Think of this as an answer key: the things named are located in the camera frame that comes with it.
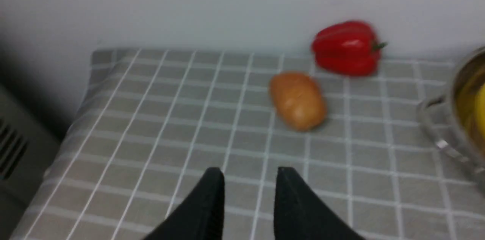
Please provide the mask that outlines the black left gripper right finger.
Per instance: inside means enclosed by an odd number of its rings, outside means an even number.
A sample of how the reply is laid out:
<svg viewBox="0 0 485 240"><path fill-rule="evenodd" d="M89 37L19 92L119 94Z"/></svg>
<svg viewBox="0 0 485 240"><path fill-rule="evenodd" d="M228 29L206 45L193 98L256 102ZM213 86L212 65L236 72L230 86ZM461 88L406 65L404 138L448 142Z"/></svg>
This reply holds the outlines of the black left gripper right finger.
<svg viewBox="0 0 485 240"><path fill-rule="evenodd" d="M362 240L293 167L279 167L274 195L276 240Z"/></svg>

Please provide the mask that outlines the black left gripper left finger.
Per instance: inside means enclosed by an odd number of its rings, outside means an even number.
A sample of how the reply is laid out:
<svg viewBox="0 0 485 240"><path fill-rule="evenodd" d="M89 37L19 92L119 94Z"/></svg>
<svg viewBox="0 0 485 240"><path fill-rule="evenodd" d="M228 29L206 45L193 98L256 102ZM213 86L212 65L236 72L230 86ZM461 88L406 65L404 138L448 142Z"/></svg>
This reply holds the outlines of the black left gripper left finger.
<svg viewBox="0 0 485 240"><path fill-rule="evenodd" d="M145 240L221 240L225 219L225 177L210 167L182 203Z"/></svg>

